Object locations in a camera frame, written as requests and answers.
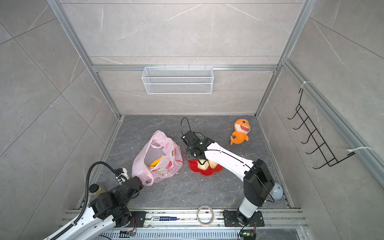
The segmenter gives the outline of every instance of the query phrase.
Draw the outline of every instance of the white wire basket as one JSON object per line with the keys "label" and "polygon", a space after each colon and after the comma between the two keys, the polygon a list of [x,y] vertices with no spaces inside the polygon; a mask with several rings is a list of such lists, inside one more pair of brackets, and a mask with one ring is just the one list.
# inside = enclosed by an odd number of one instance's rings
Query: white wire basket
{"label": "white wire basket", "polygon": [[148,94],[212,93],[214,72],[205,66],[146,67],[142,80]]}

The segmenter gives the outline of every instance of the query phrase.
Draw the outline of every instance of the bread roll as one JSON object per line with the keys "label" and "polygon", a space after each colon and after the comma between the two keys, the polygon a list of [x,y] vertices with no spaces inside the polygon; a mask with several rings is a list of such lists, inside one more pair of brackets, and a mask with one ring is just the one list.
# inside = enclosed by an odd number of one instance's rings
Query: bread roll
{"label": "bread roll", "polygon": [[[203,163],[203,162],[205,161],[205,159],[198,159],[198,161],[199,161],[200,163]],[[198,167],[199,169],[201,169],[201,170],[207,170],[207,169],[208,169],[208,167],[209,167],[209,163],[208,163],[208,161],[205,161],[205,163],[204,163],[203,165],[201,165],[200,163],[197,163],[197,167]]]}
{"label": "bread roll", "polygon": [[209,161],[209,160],[208,160],[208,163],[209,163],[209,166],[210,166],[212,169],[214,169],[214,168],[217,167],[217,163],[216,163],[216,162],[213,162],[213,161]]}

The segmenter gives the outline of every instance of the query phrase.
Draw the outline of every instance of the red flower-shaped mat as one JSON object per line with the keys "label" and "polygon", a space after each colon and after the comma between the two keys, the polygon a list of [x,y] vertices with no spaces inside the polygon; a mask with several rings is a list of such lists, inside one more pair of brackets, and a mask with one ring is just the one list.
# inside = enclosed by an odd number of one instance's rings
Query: red flower-shaped mat
{"label": "red flower-shaped mat", "polygon": [[208,167],[207,170],[201,170],[200,168],[197,167],[198,165],[197,159],[190,160],[188,162],[189,162],[189,168],[192,170],[192,172],[199,172],[201,173],[201,175],[207,176],[207,177],[211,176],[215,172],[221,172],[223,170],[223,166],[221,166],[220,164],[218,164],[214,169],[212,169],[211,167]]}

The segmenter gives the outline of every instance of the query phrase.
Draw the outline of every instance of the orange shark plush toy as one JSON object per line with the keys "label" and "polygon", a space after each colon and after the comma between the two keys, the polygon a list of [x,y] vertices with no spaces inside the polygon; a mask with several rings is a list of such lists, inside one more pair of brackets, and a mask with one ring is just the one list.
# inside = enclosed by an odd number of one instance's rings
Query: orange shark plush toy
{"label": "orange shark plush toy", "polygon": [[231,145],[240,144],[244,142],[244,140],[249,140],[247,134],[251,131],[251,126],[246,119],[239,119],[235,122],[235,131],[232,133],[232,136],[236,136],[233,138],[231,136]]}

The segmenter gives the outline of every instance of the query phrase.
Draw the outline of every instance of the black wire hook rack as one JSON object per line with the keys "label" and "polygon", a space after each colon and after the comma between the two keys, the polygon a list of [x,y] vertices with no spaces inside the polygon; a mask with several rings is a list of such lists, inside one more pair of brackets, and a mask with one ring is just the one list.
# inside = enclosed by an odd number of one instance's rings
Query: black wire hook rack
{"label": "black wire hook rack", "polygon": [[[342,160],[337,160],[337,158],[334,156],[332,150],[329,148],[328,144],[326,143],[326,141],[324,140],[323,136],[321,135],[321,133],[319,132],[319,130],[317,129],[317,127],[313,124],[311,118],[308,116],[308,114],[306,113],[306,111],[304,110],[304,108],[301,106],[300,102],[301,102],[301,97],[303,96],[303,89],[300,88],[299,90],[299,94],[300,94],[300,100],[299,100],[299,104],[297,105],[297,107],[295,108],[296,112],[295,114],[293,115],[293,117],[291,118],[288,118],[289,120],[292,120],[296,115],[298,115],[300,117],[300,119],[302,120],[302,124],[298,127],[298,128],[293,128],[294,130],[298,130],[299,128],[301,128],[303,125],[307,128],[308,132],[310,133],[310,135],[308,136],[308,139],[306,142],[301,142],[302,144],[307,144],[309,139],[312,137],[314,142],[316,143],[317,145],[317,148],[315,150],[313,150],[312,152],[305,152],[306,154],[312,154],[314,153],[316,150],[319,150],[322,154],[322,156],[324,157],[325,159],[325,163],[323,165],[321,165],[320,167],[313,167],[314,169],[320,169],[322,167],[324,167],[325,165],[328,165],[330,167],[332,167],[333,165],[335,164],[338,164],[340,162],[342,162],[343,160],[353,156],[355,153],[354,152],[351,152],[349,153],[345,158],[343,158]],[[299,113],[299,110],[303,110],[303,112],[305,113],[305,116],[302,116],[300,113]],[[306,124],[306,121],[309,120],[313,127],[314,127],[314,130],[313,131],[310,131],[310,128],[308,127],[308,125]],[[321,137],[321,140],[323,141],[322,144],[319,145],[319,143],[316,141],[315,137],[313,136],[314,133],[317,133],[320,137]],[[332,159],[331,160],[327,160],[327,158],[325,157],[324,155],[324,150],[321,149],[321,146],[325,145],[325,147],[328,148],[329,152],[331,153],[332,155]]]}

